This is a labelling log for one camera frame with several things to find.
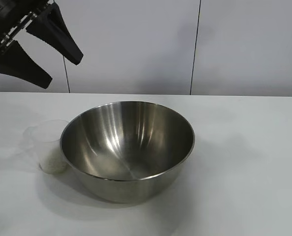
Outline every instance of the white powder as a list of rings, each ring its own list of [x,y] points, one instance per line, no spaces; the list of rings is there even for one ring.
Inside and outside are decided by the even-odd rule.
[[[66,169],[67,163],[62,158],[62,153],[59,147],[48,151],[40,158],[40,167],[47,174],[58,174]]]

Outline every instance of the white tabletop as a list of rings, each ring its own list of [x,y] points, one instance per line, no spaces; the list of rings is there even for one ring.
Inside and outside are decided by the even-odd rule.
[[[189,120],[180,177],[141,205],[92,198],[71,170],[43,174],[23,132],[142,100]],[[292,98],[0,93],[0,236],[292,236]]]

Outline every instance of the clear plastic cup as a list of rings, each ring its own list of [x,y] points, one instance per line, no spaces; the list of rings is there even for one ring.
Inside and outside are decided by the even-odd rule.
[[[66,169],[59,141],[67,124],[65,120],[49,120],[29,128],[40,168],[47,174],[58,174]]]

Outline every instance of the stainless steel bowl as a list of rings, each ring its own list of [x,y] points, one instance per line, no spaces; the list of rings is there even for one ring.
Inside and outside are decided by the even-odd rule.
[[[195,143],[179,113],[123,101],[88,110],[62,133],[61,149],[80,181],[111,202],[143,201],[169,186]]]

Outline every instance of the white wall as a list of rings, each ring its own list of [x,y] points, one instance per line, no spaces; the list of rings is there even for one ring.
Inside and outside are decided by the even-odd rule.
[[[292,0],[202,0],[192,94],[292,95]]]
[[[65,0],[71,92],[189,94],[199,0]]]

